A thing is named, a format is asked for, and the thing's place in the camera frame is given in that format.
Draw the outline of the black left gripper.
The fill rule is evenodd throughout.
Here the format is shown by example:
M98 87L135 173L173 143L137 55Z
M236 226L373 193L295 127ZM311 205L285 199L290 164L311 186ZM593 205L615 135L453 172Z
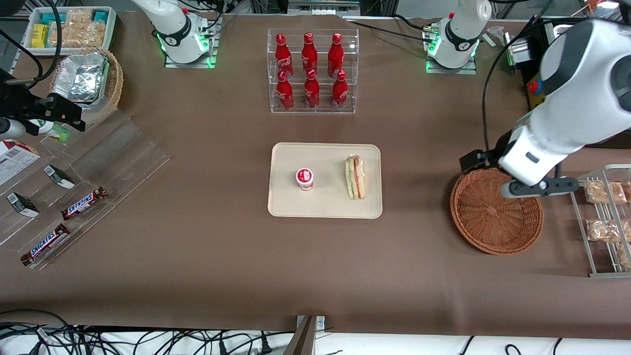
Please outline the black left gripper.
M496 141L495 147L489 151L474 150L459 159L460 171L468 174L480 169L501 169L499 159L505 155L507 147L511 144L512 133L505 133Z

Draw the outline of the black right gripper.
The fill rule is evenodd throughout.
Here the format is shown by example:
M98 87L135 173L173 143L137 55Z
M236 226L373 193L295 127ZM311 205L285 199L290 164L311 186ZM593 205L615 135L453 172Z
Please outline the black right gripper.
M85 131L86 123L81 120L82 108L60 94L49 94L49 112L25 85L9 85L13 79L9 72L0 70L0 135L24 136L40 134L40 123L67 124L77 131Z

